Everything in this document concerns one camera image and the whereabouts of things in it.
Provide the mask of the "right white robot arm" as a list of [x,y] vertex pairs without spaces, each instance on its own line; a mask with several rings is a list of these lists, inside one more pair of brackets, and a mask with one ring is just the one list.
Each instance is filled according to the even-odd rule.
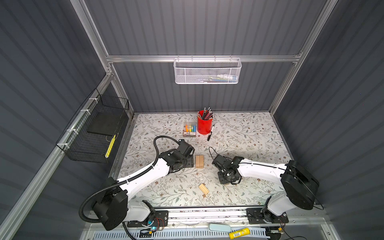
[[243,178],[256,178],[275,183],[282,191],[271,195],[258,217],[272,223],[294,208],[312,210],[316,193],[320,186],[318,180],[298,162],[290,160],[287,164],[266,164],[243,157],[229,159],[217,155],[213,165],[219,170],[221,184],[237,185]]

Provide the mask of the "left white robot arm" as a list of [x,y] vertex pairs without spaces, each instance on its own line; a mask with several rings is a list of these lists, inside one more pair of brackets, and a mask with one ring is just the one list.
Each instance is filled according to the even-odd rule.
[[[177,143],[175,149],[160,153],[156,141],[170,139]],[[177,173],[193,166],[195,149],[185,140],[175,140],[167,136],[154,139],[155,160],[146,167],[126,177],[115,180],[108,178],[105,186],[91,199],[95,199],[92,210],[97,223],[102,223],[110,231],[123,222],[138,222],[147,227],[154,224],[156,211],[148,201],[130,203],[138,192],[169,174]]]

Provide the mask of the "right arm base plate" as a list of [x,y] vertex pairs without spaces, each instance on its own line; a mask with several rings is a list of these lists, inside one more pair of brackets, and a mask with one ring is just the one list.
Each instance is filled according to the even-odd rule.
[[262,208],[248,208],[246,215],[250,224],[287,224],[289,222],[286,213],[276,216],[268,210],[263,212]]

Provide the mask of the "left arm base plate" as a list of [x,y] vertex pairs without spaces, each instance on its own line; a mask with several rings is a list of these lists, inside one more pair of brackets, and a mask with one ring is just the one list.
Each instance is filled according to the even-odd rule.
[[128,228],[166,227],[168,225],[169,211],[156,211],[150,214],[143,222],[128,221]]

